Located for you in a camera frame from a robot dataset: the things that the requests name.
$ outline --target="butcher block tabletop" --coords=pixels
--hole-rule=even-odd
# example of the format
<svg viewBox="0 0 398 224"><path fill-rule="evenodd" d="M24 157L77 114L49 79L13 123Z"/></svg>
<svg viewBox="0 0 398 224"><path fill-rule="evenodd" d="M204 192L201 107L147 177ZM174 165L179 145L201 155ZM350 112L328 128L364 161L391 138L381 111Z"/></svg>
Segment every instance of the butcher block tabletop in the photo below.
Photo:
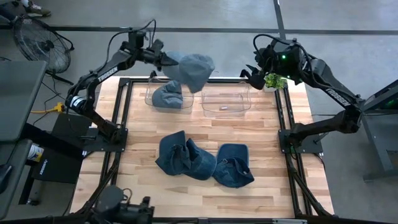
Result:
<svg viewBox="0 0 398 224"><path fill-rule="evenodd" d="M112 117L119 78L111 77L102 84L96 111L105 119ZM277 138L280 126L273 92L251 88L252 105L244 116L209 118L203 113L201 93L195 94L190 114L160 113L145 103L147 86L147 83L135 83L132 88L126 124L129 134L116 184L121 189L132 190L131 203L140 203L143 197L150 196L155 217L294 217L286 161L280 153ZM215 83L211 88L230 87ZM311 123L304 84L295 86L289 82L289 93L295 121ZM283 93L281 96L286 110ZM290 128L289 121L286 119L285 122ZM159 142L164 136L181 130L185 131L187 139L192 138L198 147L215 156L224 143L246 144L249 168L255 181L233 189L220 185L214 178L202 181L186 175L165 174L155 163L159 156ZM83 161L71 212L81 208L98 186L103 157L103 152L95 152ZM303 154L302 157L308 188L324 208L333 213L322 163L312 154ZM302 192L297 188L300 208L304 211Z"/></svg>

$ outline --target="clear plastic bin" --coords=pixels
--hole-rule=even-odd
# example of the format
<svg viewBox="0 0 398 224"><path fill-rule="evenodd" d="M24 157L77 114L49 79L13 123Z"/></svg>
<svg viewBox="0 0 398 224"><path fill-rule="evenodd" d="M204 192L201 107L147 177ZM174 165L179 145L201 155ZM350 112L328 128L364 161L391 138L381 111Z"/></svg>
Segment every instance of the clear plastic bin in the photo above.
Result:
<svg viewBox="0 0 398 224"><path fill-rule="evenodd" d="M148 81L148 87L145 93L145 103L151 107L153 107L154 110L163 112L163 113L191 113L192 112L192 105L193 105L193 94L189 91L188 87L186 85L181 85L182 89L182 107L179 109L175 108L162 108L158 106L154 106L152 102L152 96L154 92L163 86L164 84L168 83L169 80L162 80L158 77L153 77L150 78Z"/></svg>
<svg viewBox="0 0 398 224"><path fill-rule="evenodd" d="M251 107L250 85L211 84L201 91L201 105L206 117L232 118L244 116Z"/></svg>

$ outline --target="denim hat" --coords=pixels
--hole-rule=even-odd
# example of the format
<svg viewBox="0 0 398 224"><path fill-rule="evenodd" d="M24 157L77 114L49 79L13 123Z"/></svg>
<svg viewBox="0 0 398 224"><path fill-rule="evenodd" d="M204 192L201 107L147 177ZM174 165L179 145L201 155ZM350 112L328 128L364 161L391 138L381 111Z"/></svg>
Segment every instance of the denim hat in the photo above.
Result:
<svg viewBox="0 0 398 224"><path fill-rule="evenodd" d="M186 174L198 180L209 179L216 169L216 158L197 147L192 139L185 142L184 131L160 140L155 162L168 175Z"/></svg>
<svg viewBox="0 0 398 224"><path fill-rule="evenodd" d="M247 145L223 144L217 153L217 166L213 177L227 187L238 188L253 182Z"/></svg>
<svg viewBox="0 0 398 224"><path fill-rule="evenodd" d="M182 103L181 84L174 80L156 89L152 95L152 104L158 108L181 109Z"/></svg>
<svg viewBox="0 0 398 224"><path fill-rule="evenodd" d="M185 175L197 180L209 179L216 169L216 158L206 150L199 148L192 139L188 139L187 148L191 155L191 169Z"/></svg>
<svg viewBox="0 0 398 224"><path fill-rule="evenodd" d="M186 84L191 93L200 91L215 69L213 59L207 55L167 52L178 65L162 67L165 76Z"/></svg>

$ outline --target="gray floor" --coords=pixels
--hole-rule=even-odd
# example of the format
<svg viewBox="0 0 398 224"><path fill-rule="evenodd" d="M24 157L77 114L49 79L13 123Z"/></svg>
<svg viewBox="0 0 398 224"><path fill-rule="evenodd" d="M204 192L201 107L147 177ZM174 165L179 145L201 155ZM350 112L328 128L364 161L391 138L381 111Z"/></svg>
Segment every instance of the gray floor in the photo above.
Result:
<svg viewBox="0 0 398 224"><path fill-rule="evenodd" d="M273 0L36 0L52 10L43 19L52 25L70 26L141 26L156 18L158 27L197 28L261 28L277 29ZM286 29L331 30L397 30L398 1L394 0L279 0ZM105 58L106 46L112 32L61 32L74 44L72 64L62 74L75 82L98 67ZM255 34L239 33L157 33L165 43L165 50L208 54L216 63L214 76L236 76L245 64L254 65L252 38ZM296 37L311 54L324 59L337 79L353 92L367 98L397 79L396 63L398 35L288 35ZM126 38L114 41L111 51ZM269 40L261 39L258 45ZM0 30L0 56L25 60L14 46L12 34ZM136 67L118 75L148 75L150 65ZM49 78L45 83L52 85ZM65 96L68 86L57 82L57 91ZM333 114L341 108L323 92L307 88L314 120L325 119L322 114ZM51 97L41 88L35 109L42 109ZM49 101L55 105L61 99ZM50 114L37 126L51 129L57 115ZM32 115L32 123L38 116ZM335 213L345 218L398 222L398 179L378 180L365 184L362 176L379 169L376 152L370 147L364 131L356 134L331 133L322 141L325 151L326 176ZM46 185L39 212L24 208L26 217L61 214L67 206L73 186ZM10 212L9 218L21 214Z"/></svg>

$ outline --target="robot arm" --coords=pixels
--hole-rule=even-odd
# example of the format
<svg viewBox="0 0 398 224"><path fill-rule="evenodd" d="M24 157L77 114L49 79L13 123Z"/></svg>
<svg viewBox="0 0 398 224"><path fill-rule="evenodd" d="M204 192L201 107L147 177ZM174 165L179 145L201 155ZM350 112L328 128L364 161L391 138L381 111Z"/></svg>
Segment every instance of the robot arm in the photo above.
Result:
<svg viewBox="0 0 398 224"><path fill-rule="evenodd" d="M272 38L271 44L266 48L258 49L256 39L260 36ZM323 90L345 109L331 119L306 125L296 123L286 136L287 144L299 147L307 136L314 134L330 131L342 133L358 131L362 114L360 108L363 100L359 95L354 95L333 76L325 61L308 54L296 38L280 40L267 34L259 34L253 42L256 49L254 52L256 54L255 60L262 69L249 67L252 70L251 78L249 78L249 82L253 80L253 83L250 82L252 86L259 88L258 82L255 82L255 80L263 80L269 73L276 73L293 80L296 85L304 82L313 88Z"/></svg>
<svg viewBox="0 0 398 224"><path fill-rule="evenodd" d="M122 43L112 59L100 68L82 76L78 83L69 89L65 100L67 110L71 109L89 118L97 125L99 133L111 143L120 140L120 128L117 124L103 119L94 110L96 87L117 72L133 67L136 61L151 63L158 70L162 66L178 65L178 62L161 52L163 43L160 40L156 40L151 48L143 49L145 35L145 32L130 32L129 41ZM86 96L78 95L81 90L86 90Z"/></svg>

